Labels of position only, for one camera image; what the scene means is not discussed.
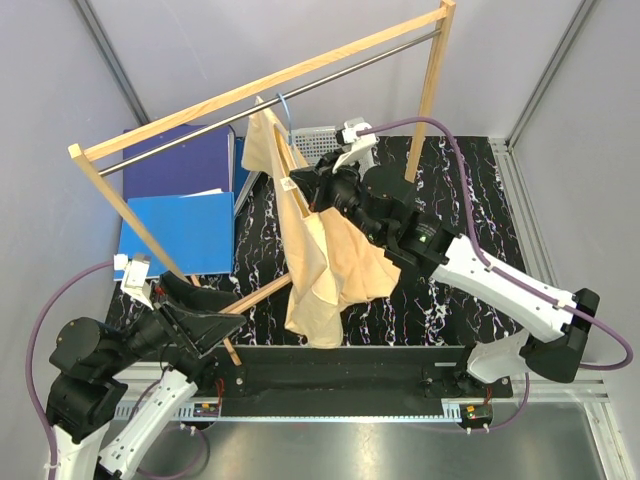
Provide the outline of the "light blue wire hanger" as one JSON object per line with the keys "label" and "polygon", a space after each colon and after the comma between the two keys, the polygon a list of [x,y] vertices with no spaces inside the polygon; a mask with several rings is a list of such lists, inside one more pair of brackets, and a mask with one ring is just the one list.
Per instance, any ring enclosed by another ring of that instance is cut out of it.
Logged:
{"label": "light blue wire hanger", "polygon": [[299,152],[299,150],[297,149],[296,145],[295,145],[295,141],[294,141],[294,135],[293,135],[293,122],[292,122],[292,115],[288,106],[288,103],[284,97],[283,94],[281,94],[280,92],[276,93],[276,96],[279,100],[279,102],[282,105],[282,108],[284,110],[285,116],[286,116],[286,122],[287,122],[287,143],[288,146],[291,150],[291,153],[293,154],[293,158],[294,158],[294,164],[296,168],[302,168],[302,167],[306,167],[307,166],[307,162],[306,159],[304,158],[304,156]]}

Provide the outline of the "beige t shirt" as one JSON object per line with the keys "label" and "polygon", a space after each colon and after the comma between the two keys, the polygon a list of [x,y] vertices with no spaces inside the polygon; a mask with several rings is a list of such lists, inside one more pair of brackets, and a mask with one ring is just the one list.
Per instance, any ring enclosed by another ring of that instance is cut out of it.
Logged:
{"label": "beige t shirt", "polygon": [[306,337],[313,348],[342,344],[341,313],[349,306],[388,297],[400,270],[339,212],[310,211],[289,179],[294,149],[269,108],[249,117],[242,166],[274,182],[281,239],[292,281],[285,328]]}

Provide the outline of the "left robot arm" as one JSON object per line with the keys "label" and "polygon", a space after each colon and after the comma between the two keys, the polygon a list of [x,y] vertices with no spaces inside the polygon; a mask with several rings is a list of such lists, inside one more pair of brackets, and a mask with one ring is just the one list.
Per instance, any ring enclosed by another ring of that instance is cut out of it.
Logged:
{"label": "left robot arm", "polygon": [[[190,285],[162,274],[151,304],[117,329],[80,317],[61,330],[49,361],[59,371],[46,402],[55,438],[53,479],[130,479],[179,406],[215,386],[213,350],[246,322],[228,312],[232,292]],[[110,444],[104,444],[116,408],[128,390],[117,375],[153,355],[167,370],[152,396]]]}

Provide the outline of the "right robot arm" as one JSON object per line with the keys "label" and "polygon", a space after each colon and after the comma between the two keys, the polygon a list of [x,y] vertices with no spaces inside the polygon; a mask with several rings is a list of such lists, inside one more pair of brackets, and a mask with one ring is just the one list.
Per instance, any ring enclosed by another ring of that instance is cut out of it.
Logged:
{"label": "right robot arm", "polygon": [[580,368],[589,335],[581,314],[599,297],[546,285],[488,255],[472,239],[421,211],[413,183],[385,166],[359,173],[338,166],[337,154],[290,172],[283,184],[296,189],[312,212],[334,209],[411,280],[427,277],[483,301],[515,320],[515,335],[466,349],[454,384],[476,396],[499,379],[533,372],[569,384]]}

